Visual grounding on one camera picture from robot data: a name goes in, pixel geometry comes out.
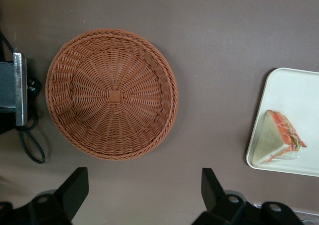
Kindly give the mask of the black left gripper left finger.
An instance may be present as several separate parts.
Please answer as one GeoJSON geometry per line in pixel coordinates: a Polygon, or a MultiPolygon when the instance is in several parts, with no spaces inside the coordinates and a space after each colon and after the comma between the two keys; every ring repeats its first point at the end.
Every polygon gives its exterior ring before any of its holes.
{"type": "Polygon", "coordinates": [[[70,221],[73,220],[89,193],[87,167],[78,167],[55,191],[55,198],[70,221]]]}

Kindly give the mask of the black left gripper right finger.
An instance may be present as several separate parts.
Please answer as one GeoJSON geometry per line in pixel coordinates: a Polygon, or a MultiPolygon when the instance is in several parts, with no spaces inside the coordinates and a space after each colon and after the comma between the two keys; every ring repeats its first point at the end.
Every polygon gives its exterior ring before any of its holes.
{"type": "Polygon", "coordinates": [[[211,212],[225,196],[225,192],[211,168],[202,169],[201,195],[208,212],[211,212]]]}

